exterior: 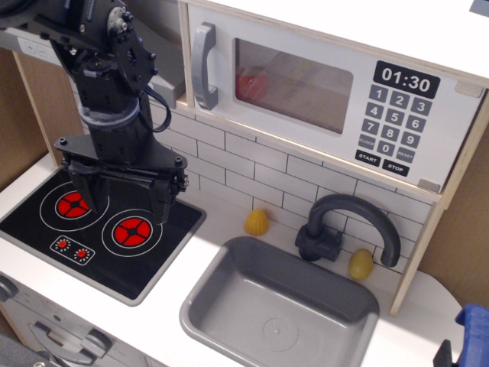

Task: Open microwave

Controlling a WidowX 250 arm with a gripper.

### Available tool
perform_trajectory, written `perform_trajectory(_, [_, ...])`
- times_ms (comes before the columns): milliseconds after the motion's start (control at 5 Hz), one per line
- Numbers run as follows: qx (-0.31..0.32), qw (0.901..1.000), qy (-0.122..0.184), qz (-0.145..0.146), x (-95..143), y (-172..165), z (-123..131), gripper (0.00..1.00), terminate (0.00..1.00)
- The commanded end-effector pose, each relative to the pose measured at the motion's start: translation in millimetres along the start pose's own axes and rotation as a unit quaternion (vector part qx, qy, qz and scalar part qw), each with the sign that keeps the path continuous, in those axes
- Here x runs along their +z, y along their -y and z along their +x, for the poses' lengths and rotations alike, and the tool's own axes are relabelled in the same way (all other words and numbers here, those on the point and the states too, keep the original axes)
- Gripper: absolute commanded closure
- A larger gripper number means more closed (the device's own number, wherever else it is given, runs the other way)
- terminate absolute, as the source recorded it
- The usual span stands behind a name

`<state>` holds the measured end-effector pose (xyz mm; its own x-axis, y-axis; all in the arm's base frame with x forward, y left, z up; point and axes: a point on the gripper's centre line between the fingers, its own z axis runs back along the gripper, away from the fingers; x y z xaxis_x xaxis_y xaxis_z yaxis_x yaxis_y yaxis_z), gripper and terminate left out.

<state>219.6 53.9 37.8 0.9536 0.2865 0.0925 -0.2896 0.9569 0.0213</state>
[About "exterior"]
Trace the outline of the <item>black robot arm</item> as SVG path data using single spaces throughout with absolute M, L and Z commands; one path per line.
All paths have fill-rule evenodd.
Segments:
M 3 1 L 2 29 L 17 28 L 50 42 L 76 84 L 79 116 L 89 134 L 60 138 L 75 189 L 89 208 L 102 210 L 110 183 L 141 187 L 157 224 L 167 222 L 176 196 L 187 186 L 184 157 L 161 145 L 149 82 L 157 74 L 155 54 L 144 48 L 132 13 L 121 1 Z

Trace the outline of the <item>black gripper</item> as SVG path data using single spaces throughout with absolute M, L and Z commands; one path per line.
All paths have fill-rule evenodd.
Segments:
M 188 186 L 187 159 L 146 137 L 133 151 L 116 147 L 100 151 L 90 136 L 59 138 L 55 148 L 62 152 L 62 165 L 87 206 L 102 214 L 108 205 L 108 182 L 118 181 L 149 189 L 156 224 L 168 221 L 176 191 Z

